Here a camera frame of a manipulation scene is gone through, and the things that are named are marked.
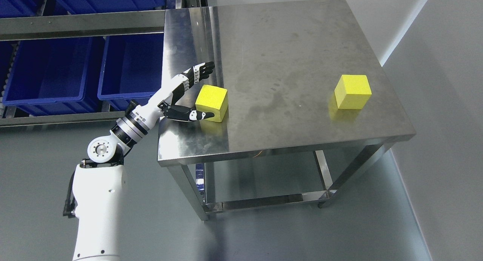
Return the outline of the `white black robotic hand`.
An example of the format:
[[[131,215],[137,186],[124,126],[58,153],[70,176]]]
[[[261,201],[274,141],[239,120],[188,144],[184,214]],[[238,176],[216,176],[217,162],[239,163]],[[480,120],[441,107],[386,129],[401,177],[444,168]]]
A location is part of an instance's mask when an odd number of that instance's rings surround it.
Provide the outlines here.
[[[143,121],[152,128],[161,117],[170,120],[192,122],[215,116],[212,112],[202,112],[190,107],[177,105],[177,102],[200,80],[207,79],[215,68],[214,62],[197,64],[184,72],[176,74],[148,100],[145,105],[138,105],[132,111],[136,121]]]

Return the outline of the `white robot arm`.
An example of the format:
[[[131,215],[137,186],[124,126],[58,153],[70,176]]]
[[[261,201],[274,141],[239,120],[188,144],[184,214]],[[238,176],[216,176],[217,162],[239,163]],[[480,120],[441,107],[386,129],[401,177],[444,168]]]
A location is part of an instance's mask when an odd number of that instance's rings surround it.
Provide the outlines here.
[[[110,134],[93,139],[89,158],[71,175],[63,216],[78,219],[74,261],[119,261],[120,209],[126,184],[124,158],[149,126],[133,111]]]

